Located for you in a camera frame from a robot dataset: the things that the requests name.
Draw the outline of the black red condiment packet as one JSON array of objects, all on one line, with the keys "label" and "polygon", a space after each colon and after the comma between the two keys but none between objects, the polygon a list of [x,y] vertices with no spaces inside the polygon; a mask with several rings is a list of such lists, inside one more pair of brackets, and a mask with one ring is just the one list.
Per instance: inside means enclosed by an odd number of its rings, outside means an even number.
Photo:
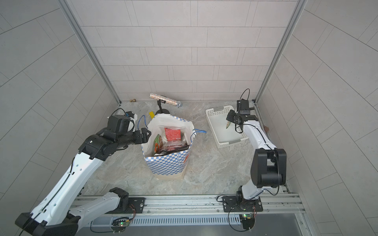
[{"label": "black red condiment packet", "polygon": [[168,155],[171,153],[187,150],[188,148],[189,145],[181,140],[169,141],[162,146],[160,154]]}]

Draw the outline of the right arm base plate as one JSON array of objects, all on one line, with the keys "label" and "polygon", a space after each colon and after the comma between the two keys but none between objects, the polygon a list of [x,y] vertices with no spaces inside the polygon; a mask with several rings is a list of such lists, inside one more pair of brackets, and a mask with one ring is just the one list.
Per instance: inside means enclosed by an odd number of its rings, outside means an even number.
[{"label": "right arm base plate", "polygon": [[228,212],[262,212],[261,199],[238,200],[236,196],[219,195],[216,201],[222,204],[223,211]]}]

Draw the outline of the blue checkered paper bag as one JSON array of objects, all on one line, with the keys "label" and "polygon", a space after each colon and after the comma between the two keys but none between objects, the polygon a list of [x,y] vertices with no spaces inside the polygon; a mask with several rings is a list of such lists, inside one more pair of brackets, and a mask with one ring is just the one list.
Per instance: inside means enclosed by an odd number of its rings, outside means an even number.
[{"label": "blue checkered paper bag", "polygon": [[[165,136],[165,127],[180,129],[182,141],[186,142],[189,148],[168,155],[154,154],[154,139],[158,134],[162,137],[163,144],[168,142]],[[151,137],[141,147],[144,160],[155,178],[158,180],[183,180],[195,135],[206,133],[206,131],[196,129],[190,121],[169,114],[156,115],[148,124],[148,130],[152,132]]]}]

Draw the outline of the clear red pouch packet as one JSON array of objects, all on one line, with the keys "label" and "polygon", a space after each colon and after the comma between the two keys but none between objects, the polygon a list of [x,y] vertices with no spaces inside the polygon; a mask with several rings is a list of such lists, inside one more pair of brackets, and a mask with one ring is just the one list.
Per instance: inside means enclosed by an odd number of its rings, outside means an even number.
[{"label": "clear red pouch packet", "polygon": [[165,136],[167,141],[181,141],[182,136],[181,136],[181,130],[177,128],[168,128],[165,127]]}]

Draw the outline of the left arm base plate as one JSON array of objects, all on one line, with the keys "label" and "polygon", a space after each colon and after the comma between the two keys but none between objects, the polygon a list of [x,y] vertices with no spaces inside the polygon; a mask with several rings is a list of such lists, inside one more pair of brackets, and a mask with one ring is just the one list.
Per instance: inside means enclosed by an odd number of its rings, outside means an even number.
[{"label": "left arm base plate", "polygon": [[106,214],[132,214],[142,213],[145,205],[146,198],[142,197],[129,197],[128,202],[121,200],[115,210],[109,211]]}]

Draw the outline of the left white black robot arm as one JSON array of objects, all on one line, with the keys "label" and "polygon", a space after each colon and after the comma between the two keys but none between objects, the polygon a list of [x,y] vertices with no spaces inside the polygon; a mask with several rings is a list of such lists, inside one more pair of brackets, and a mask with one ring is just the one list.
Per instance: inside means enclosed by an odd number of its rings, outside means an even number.
[{"label": "left white black robot arm", "polygon": [[147,128],[136,129],[136,119],[133,112],[112,115],[106,128],[89,136],[46,198],[31,212],[18,216],[15,224],[22,232],[32,236],[74,236],[105,213],[135,212],[129,203],[129,193],[117,187],[88,204],[70,208],[88,179],[108,157],[130,145],[148,142],[151,132]]}]

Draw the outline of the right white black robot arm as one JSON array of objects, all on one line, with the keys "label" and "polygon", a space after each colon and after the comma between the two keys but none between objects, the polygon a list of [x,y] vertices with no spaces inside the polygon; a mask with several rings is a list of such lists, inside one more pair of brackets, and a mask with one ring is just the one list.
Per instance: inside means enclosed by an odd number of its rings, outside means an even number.
[{"label": "right white black robot arm", "polygon": [[257,200],[259,196],[272,189],[279,189],[286,182],[286,152],[277,148],[267,137],[263,127],[255,115],[240,115],[230,110],[226,120],[235,124],[235,131],[245,134],[255,149],[252,165],[251,178],[241,186],[238,195],[244,200]]}]

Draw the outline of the green yellow food packet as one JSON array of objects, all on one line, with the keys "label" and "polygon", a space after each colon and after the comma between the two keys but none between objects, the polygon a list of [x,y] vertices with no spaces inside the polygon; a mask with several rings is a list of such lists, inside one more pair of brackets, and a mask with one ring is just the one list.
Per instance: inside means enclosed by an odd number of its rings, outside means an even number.
[{"label": "green yellow food packet", "polygon": [[161,149],[163,147],[163,140],[162,137],[158,134],[156,138],[154,139],[154,154],[160,154]]}]

